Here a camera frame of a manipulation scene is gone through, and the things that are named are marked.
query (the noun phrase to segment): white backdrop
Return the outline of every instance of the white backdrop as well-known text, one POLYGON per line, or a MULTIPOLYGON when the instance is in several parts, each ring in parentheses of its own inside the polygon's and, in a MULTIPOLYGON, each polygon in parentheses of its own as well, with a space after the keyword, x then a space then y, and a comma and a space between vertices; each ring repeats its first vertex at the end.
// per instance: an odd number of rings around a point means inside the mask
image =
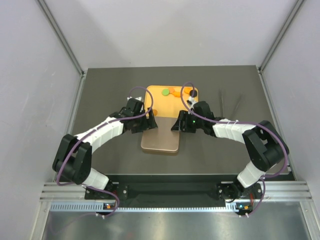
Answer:
POLYGON ((0 239, 29 239, 80 80, 35 0, 0 1, 0 239))
POLYGON ((260 65, 295 0, 46 0, 83 69, 260 65))
POLYGON ((305 1, 264 75, 290 148, 320 212, 320 2, 305 1))

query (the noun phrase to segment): black round object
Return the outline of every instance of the black round object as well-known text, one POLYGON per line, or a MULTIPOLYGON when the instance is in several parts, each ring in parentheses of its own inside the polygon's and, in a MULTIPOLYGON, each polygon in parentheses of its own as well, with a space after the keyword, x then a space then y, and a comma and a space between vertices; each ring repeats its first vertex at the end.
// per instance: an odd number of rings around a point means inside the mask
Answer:
POLYGON ((191 97, 195 98, 196 96, 198 96, 198 92, 197 92, 197 90, 191 90, 191 91, 189 92, 189 95, 190 95, 191 97))

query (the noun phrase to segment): metal frame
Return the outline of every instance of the metal frame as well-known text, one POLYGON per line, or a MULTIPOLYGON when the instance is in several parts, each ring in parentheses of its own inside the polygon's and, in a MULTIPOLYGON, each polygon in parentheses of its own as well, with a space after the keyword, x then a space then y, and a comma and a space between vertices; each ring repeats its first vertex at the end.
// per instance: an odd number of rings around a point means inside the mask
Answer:
MULTIPOLYGON (((55 32, 56 36, 58 37, 61 45, 65 49, 66 53, 68 54, 71 62, 73 63, 75 69, 80 74, 80 81, 77 89, 77 93, 74 98, 74 103, 72 106, 72 111, 69 116, 68 125, 66 128, 66 132, 70 133, 72 131, 75 117, 77 114, 86 74, 81 68, 77 58, 75 57, 71 47, 68 44, 63 32, 61 31, 59 25, 57 24, 54 16, 52 15, 48 5, 46 4, 45 0, 35 0, 39 5, 41 11, 44 13, 45 17, 47 18, 48 22, 50 23, 53 31, 55 32)), ((272 114, 272 118, 275 123, 275 127, 277 131, 283 136, 283 132, 280 128, 279 121, 277 118, 276 111, 274 109, 274 105, 272 103, 272 99, 269 95, 268 87, 265 83, 263 70, 266 68, 268 62, 270 61, 271 57, 273 56, 274 52, 277 50, 281 40, 285 36, 286 32, 288 31, 289 27, 291 26, 294 18, 296 17, 297 13, 301 9, 305 0, 297 0, 288 15, 285 23, 281 27, 277 37, 275 38, 272 46, 270 47, 267 55, 265 56, 261 66, 257 68, 258 74, 261 79, 261 83, 267 98, 267 102, 272 114)), ((85 189, 78 185, 71 185, 71 186, 57 186, 54 182, 48 182, 44 185, 43 191, 40 196, 40 201, 37 209, 36 221, 34 223, 32 234, 30 239, 31 240, 39 240, 42 239, 44 229, 47 223, 48 214, 50 210, 54 209, 54 206, 67 206, 72 205, 75 206, 92 206, 92 205, 99 205, 102 202, 99 200, 84 200, 85 196, 85 189)), ((104 200, 103 203, 113 202, 112 200, 104 200)), ((303 211, 303 215, 305 218, 306 225, 308 227, 309 233, 311 238, 320 239, 320 219, 317 213, 315 204, 313 203, 312 196, 309 192, 308 185, 305 181, 267 181, 266 182, 266 193, 263 202, 300 202, 301 209, 303 211)), ((232 211, 232 205, 226 205, 226 207, 209 207, 209 208, 120 208, 119 212, 230 212, 230 208, 232 211)))

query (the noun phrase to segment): table top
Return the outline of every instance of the table top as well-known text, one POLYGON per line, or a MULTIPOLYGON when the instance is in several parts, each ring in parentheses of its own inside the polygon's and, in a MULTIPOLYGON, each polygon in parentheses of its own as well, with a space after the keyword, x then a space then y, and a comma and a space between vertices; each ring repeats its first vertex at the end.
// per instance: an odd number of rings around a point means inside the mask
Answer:
MULTIPOLYGON (((99 124, 127 103, 135 86, 182 86, 193 82, 215 116, 241 121, 272 121, 255 66, 174 66, 90 68, 77 109, 73 134, 99 124)), ((132 97, 144 96, 136 90, 132 97)), ((104 174, 238 174, 249 163, 244 144, 214 138, 202 130, 181 133, 177 155, 148 154, 141 149, 142 133, 126 132, 100 147, 92 167, 104 174)), ((277 172, 279 163, 270 170, 277 172)))

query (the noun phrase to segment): orange tray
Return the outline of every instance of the orange tray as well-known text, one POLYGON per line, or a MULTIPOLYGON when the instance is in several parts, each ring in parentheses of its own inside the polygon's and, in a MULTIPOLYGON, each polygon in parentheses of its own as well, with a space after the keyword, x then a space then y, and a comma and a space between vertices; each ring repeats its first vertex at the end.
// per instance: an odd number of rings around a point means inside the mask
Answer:
MULTIPOLYGON (((183 105, 181 98, 172 95, 171 93, 168 96, 162 95, 162 91, 164 89, 174 88, 175 92, 181 91, 181 86, 158 86, 158 85, 151 85, 148 86, 147 89, 151 92, 153 96, 153 110, 157 110, 157 117, 168 117, 168 118, 177 118, 179 115, 180 110, 187 110, 183 105)), ((199 97, 199 91, 197 91, 197 96, 194 98, 197 102, 199 97)), ((189 98, 189 94, 183 92, 183 99, 185 103, 189 98)), ((147 108, 151 106, 151 97, 146 92, 144 98, 144 108, 147 111, 147 108)))

